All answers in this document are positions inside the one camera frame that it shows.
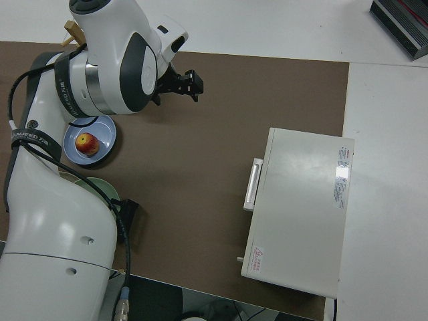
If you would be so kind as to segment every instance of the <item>warning label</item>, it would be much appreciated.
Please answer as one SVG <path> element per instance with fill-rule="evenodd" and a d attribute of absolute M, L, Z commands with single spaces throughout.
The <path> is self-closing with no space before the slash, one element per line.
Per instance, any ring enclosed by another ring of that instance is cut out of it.
<path fill-rule="evenodd" d="M 264 251 L 264 248 L 260 246 L 253 246 L 253 254 L 251 256 L 251 272 L 260 273 Z"/>

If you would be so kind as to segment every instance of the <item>green plate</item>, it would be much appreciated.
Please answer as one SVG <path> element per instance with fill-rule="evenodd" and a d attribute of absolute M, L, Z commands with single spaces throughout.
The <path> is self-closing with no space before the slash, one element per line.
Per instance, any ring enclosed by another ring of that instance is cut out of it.
<path fill-rule="evenodd" d="M 105 192 L 105 194 L 110 199 L 120 200 L 118 192 L 116 191 L 116 189 L 114 189 L 114 187 L 109 182 L 106 182 L 104 179 L 99 179 L 97 177 L 88 177 L 88 179 L 91 182 L 93 182 L 98 188 L 100 188 L 101 191 Z M 97 192 L 95 192 L 95 190 L 93 188 L 91 188 L 91 186 L 89 186 L 88 184 L 83 182 L 81 179 L 74 182 L 74 184 L 77 184 L 77 185 L 83 187 L 85 190 L 91 192 L 92 194 L 97 196 L 99 199 L 101 199 L 104 202 L 104 204 L 106 204 L 108 206 L 107 202 L 101 197 L 101 195 L 99 195 Z"/>

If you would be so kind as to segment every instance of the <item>label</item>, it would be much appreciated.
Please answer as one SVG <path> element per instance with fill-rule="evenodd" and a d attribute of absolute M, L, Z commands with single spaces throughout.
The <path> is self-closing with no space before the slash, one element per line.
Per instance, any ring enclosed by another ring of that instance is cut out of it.
<path fill-rule="evenodd" d="M 338 209 L 343 209 L 346 206 L 346 190 L 349 181 L 349 154 L 350 151 L 345 146 L 338 153 L 333 198 L 333 205 Z"/>
<path fill-rule="evenodd" d="M 263 262 L 264 248 L 260 246 L 253 246 L 251 255 L 251 267 L 250 271 L 253 273 L 260 273 L 261 263 Z"/>

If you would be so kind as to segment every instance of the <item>screw hole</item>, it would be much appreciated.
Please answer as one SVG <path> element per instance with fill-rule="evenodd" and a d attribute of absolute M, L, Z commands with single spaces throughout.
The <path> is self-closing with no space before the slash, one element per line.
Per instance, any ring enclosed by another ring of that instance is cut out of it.
<path fill-rule="evenodd" d="M 82 237 L 80 238 L 80 241 L 81 241 L 83 244 L 86 244 L 86 245 L 92 245 L 92 244 L 94 244 L 94 243 L 95 243 L 95 240 L 94 240 L 93 238 L 89 237 L 89 236 L 82 236 Z"/>
<path fill-rule="evenodd" d="M 76 269 L 72 268 L 72 267 L 69 267 L 69 268 L 66 270 L 66 273 L 67 273 L 69 276 L 74 276 L 77 272 L 78 272 L 78 271 L 77 271 Z"/>

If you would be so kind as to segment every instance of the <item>wooden clip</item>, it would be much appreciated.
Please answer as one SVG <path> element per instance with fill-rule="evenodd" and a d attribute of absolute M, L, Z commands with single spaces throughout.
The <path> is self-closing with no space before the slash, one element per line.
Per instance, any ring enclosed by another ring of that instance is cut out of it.
<path fill-rule="evenodd" d="M 75 40 L 78 45 L 83 45 L 84 43 L 86 43 L 85 34 L 76 22 L 68 20 L 64 25 L 64 28 L 68 31 L 71 37 L 61 43 L 61 46 L 65 47 L 73 40 Z"/>

